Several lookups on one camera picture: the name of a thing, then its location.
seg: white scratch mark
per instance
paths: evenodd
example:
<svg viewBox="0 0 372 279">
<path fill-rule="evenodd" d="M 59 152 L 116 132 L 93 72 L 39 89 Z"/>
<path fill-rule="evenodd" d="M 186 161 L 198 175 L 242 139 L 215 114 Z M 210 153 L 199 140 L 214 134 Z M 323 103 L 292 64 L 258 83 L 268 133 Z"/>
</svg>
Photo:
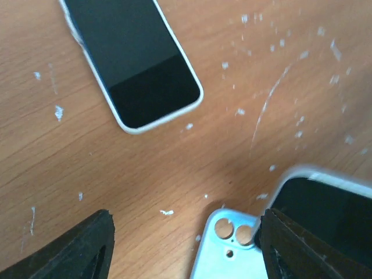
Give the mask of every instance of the white scratch mark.
<svg viewBox="0 0 372 279">
<path fill-rule="evenodd" d="M 339 75 L 334 74 L 334 75 L 331 77 L 330 84 L 337 84 L 338 81 L 339 81 Z"/>
<path fill-rule="evenodd" d="M 249 20 L 249 16 L 248 15 L 242 15 L 242 22 L 244 24 L 246 24 L 248 22 L 248 20 Z"/>
<path fill-rule="evenodd" d="M 238 109 L 237 112 L 235 112 L 235 116 L 236 115 L 244 115 L 245 114 L 245 110 L 243 109 Z"/>
<path fill-rule="evenodd" d="M 34 235 L 35 206 L 31 207 L 31 210 L 33 211 L 33 219 L 31 221 L 31 225 L 30 225 L 30 233 L 31 233 L 31 235 Z"/>
<path fill-rule="evenodd" d="M 337 61 L 341 61 L 342 53 L 336 46 L 335 39 L 333 39 L 331 43 L 331 50 L 333 51 L 333 55 L 336 57 Z"/>
<path fill-rule="evenodd" d="M 296 126 L 299 126 L 305 120 L 304 116 L 301 116 L 300 120 L 297 121 Z"/>
<path fill-rule="evenodd" d="M 25 232 L 26 232 L 26 226 L 23 226 L 22 242 L 21 242 L 21 254 L 23 252 L 23 247 L 24 247 L 24 233 Z"/>
<path fill-rule="evenodd" d="M 354 142 L 354 139 L 351 135 L 347 135 L 346 138 L 345 138 L 345 143 L 346 144 L 353 144 Z"/>
<path fill-rule="evenodd" d="M 169 210 L 169 211 L 161 210 L 160 213 L 163 213 L 164 215 L 172 215 L 174 211 L 173 210 Z"/>
<path fill-rule="evenodd" d="M 302 131 L 298 131 L 298 132 L 295 134 L 295 138 L 300 138 L 300 137 L 302 137 L 302 134 L 303 134 Z"/>
<path fill-rule="evenodd" d="M 56 112 L 54 113 L 54 115 L 57 117 L 57 119 L 58 119 L 59 122 L 62 119 L 63 111 L 64 110 L 65 110 L 64 108 L 56 105 Z"/>
<path fill-rule="evenodd" d="M 299 60 L 305 59 L 309 57 L 309 51 L 304 51 L 300 54 L 300 57 L 298 58 Z"/>
<path fill-rule="evenodd" d="M 228 62 L 222 62 L 222 69 L 226 70 L 228 68 Z"/>
<path fill-rule="evenodd" d="M 256 200 L 259 200 L 259 199 L 267 199 L 267 197 L 269 196 L 268 193 L 263 193 L 263 194 L 260 194 L 256 197 Z"/>
<path fill-rule="evenodd" d="M 319 26 L 317 35 L 324 37 L 325 33 L 326 30 L 322 26 Z"/>
<path fill-rule="evenodd" d="M 41 80 L 41 74 L 38 71 L 35 71 L 34 75 L 37 80 Z"/>
<path fill-rule="evenodd" d="M 265 103 L 263 104 L 263 107 L 262 107 L 262 110 L 261 110 L 261 113 L 260 113 L 260 116 L 258 117 L 258 120 L 257 120 L 257 123 L 256 123 L 256 128 L 255 128 L 255 132 L 253 133 L 253 137 L 252 137 L 252 142 L 251 142 L 251 148 L 249 150 L 249 157 L 251 157 L 251 153 L 252 153 L 252 148 L 253 148 L 253 143 L 255 141 L 255 137 L 256 137 L 256 133 L 257 133 L 257 130 L 258 130 L 258 127 L 259 127 L 259 124 L 261 122 L 261 118 L 265 112 L 265 110 L 267 109 L 267 105 L 269 104 L 270 100 L 271 100 L 271 97 L 274 95 L 274 92 L 275 92 L 275 89 L 277 89 L 278 85 L 280 84 L 281 80 L 287 75 L 288 71 L 290 70 L 290 68 L 292 67 L 292 64 L 290 64 L 288 67 L 286 67 L 284 69 L 284 72 L 281 74 L 280 78 L 277 80 L 277 82 L 274 84 L 274 86 L 272 87 L 272 89 L 270 90 L 269 92 L 269 95 L 267 96 L 266 98 L 266 101 Z"/>
<path fill-rule="evenodd" d="M 58 91 L 57 91 L 56 81 L 55 81 L 55 78 L 54 78 L 54 70 L 53 70 L 53 64 L 52 63 L 49 63 L 49 68 L 50 68 L 49 74 L 51 76 L 53 91 L 54 91 L 54 94 L 57 95 Z"/>
</svg>

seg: brown wood grain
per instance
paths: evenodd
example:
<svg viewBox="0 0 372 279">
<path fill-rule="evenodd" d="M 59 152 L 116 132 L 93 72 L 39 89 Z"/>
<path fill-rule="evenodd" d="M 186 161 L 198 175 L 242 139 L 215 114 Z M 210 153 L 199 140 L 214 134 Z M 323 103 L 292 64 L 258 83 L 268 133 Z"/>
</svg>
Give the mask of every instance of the brown wood grain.
<svg viewBox="0 0 372 279">
<path fill-rule="evenodd" d="M 159 3 L 205 98 L 134 136 L 116 124 L 58 2 L 0 0 L 0 270 L 105 208 L 116 226 L 110 278 L 187 278 L 207 216 L 223 203 L 259 214 L 265 200 L 256 197 L 290 166 L 372 178 L 370 1 Z"/>
</svg>

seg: phone screen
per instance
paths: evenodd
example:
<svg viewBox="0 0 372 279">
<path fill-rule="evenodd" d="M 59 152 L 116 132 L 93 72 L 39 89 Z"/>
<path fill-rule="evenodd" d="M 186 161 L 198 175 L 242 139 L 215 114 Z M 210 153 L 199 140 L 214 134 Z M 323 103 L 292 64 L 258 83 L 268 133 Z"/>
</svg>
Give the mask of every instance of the phone screen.
<svg viewBox="0 0 372 279">
<path fill-rule="evenodd" d="M 198 100 L 200 89 L 153 0 L 65 3 L 127 127 L 142 127 Z"/>
<path fill-rule="evenodd" d="M 288 180 L 272 208 L 372 269 L 372 200 L 307 178 Z M 254 242 L 260 247 L 260 230 Z"/>
</svg>

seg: dark glossy screen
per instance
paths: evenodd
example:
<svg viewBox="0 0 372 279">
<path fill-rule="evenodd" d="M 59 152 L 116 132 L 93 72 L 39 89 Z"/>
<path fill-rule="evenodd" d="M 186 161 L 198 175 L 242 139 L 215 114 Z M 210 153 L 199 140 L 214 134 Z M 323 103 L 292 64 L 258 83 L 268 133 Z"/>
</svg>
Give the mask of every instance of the dark glossy screen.
<svg viewBox="0 0 372 279">
<path fill-rule="evenodd" d="M 306 178 L 293 178 L 276 208 L 344 255 L 372 269 L 372 200 Z M 260 231 L 255 235 L 259 243 Z"/>
<path fill-rule="evenodd" d="M 152 0 L 65 0 L 123 123 L 142 127 L 199 88 Z"/>
</svg>

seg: white phone frame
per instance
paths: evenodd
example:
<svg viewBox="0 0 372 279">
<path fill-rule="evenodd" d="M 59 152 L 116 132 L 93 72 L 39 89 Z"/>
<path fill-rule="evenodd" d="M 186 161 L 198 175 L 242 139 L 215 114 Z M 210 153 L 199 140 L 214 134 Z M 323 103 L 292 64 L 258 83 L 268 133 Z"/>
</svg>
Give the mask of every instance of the white phone frame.
<svg viewBox="0 0 372 279">
<path fill-rule="evenodd" d="M 271 208 L 275 199 L 279 195 L 284 184 L 293 178 L 307 178 L 309 180 L 318 181 L 329 186 L 346 190 L 348 192 L 365 196 L 366 198 L 372 199 L 372 184 L 367 181 L 357 180 L 352 177 L 348 177 L 344 174 L 336 173 L 334 171 L 321 169 L 312 165 L 299 165 L 286 171 L 280 178 L 280 183 L 270 198 L 267 206 L 262 211 L 261 216 L 264 215 L 266 209 Z M 260 227 L 261 218 L 257 218 L 255 225 L 252 228 L 252 241 L 255 239 L 256 233 Z"/>
<path fill-rule="evenodd" d="M 192 65 L 191 65 L 190 61 L 188 60 L 188 58 L 187 58 L 184 50 L 182 49 L 181 44 L 179 43 L 178 39 L 176 38 L 176 35 L 174 35 L 173 30 L 171 29 L 171 27 L 169 26 L 168 21 L 166 20 L 165 15 L 163 14 L 163 11 L 162 11 L 161 7 L 159 6 L 158 2 L 156 0 L 153 0 L 153 2 L 155 4 L 156 8 L 158 9 L 159 14 L 162 17 L 163 22 L 164 22 L 165 26 L 167 27 L 169 34 L 171 35 L 173 41 L 177 45 L 177 48 L 180 50 L 180 52 L 181 52 L 184 60 L 186 61 L 186 64 L 187 64 L 187 66 L 188 66 L 188 68 L 189 68 L 192 76 L 194 77 L 196 84 L 198 85 L 198 88 L 199 88 L 199 91 L 200 91 L 200 95 L 199 95 L 199 98 L 195 102 L 187 105 L 184 108 L 181 108 L 181 109 L 179 109 L 179 110 L 177 110 L 175 112 L 172 112 L 169 115 L 165 115 L 165 116 L 163 116 L 163 117 L 155 120 L 154 122 L 151 122 L 149 124 L 146 124 L 146 125 L 144 125 L 142 127 L 131 128 L 131 127 L 126 126 L 122 122 L 122 120 L 120 119 L 120 116 L 119 116 L 119 114 L 118 114 L 118 112 L 117 112 L 117 110 L 116 110 L 116 108 L 114 106 L 114 103 L 112 102 L 112 100 L 110 98 L 110 95 L 107 92 L 106 87 L 103 84 L 103 81 L 102 81 L 101 77 L 99 76 L 96 67 L 94 66 L 94 63 L 92 61 L 92 58 L 90 57 L 89 53 L 85 49 L 85 45 L 83 43 L 83 40 L 81 39 L 81 37 L 80 37 L 79 33 L 77 32 L 74 24 L 72 23 L 72 20 L 71 20 L 71 17 L 70 17 L 70 12 L 69 12 L 69 9 L 68 9 L 68 7 L 67 7 L 67 5 L 65 3 L 65 0 L 59 0 L 59 3 L 61 5 L 61 7 L 62 7 L 62 10 L 63 10 L 63 12 L 65 14 L 67 25 L 70 28 L 73 37 L 75 38 L 75 40 L 79 43 L 79 45 L 83 49 L 84 56 L 85 56 L 86 60 L 88 61 L 88 64 L 89 64 L 90 68 L 92 69 L 95 78 L 97 79 L 97 82 L 99 84 L 99 87 L 101 88 L 101 90 L 103 92 L 103 95 L 105 96 L 105 99 L 106 99 L 107 103 L 109 104 L 109 106 L 111 108 L 111 111 L 114 114 L 114 117 L 115 117 L 117 123 L 119 124 L 119 126 L 125 132 L 127 132 L 129 134 L 140 134 L 140 133 L 146 132 L 146 131 L 151 130 L 151 129 L 153 129 L 153 128 L 161 125 L 161 124 L 167 123 L 167 122 L 169 122 L 170 120 L 173 120 L 176 117 L 179 117 L 179 116 L 181 116 L 181 115 L 183 115 L 183 114 L 185 114 L 187 112 L 190 112 L 193 109 L 195 109 L 202 102 L 202 100 L 204 98 L 204 90 L 203 90 L 202 84 L 199 81 L 199 78 L 197 77 L 194 69 L 192 68 Z"/>
</svg>

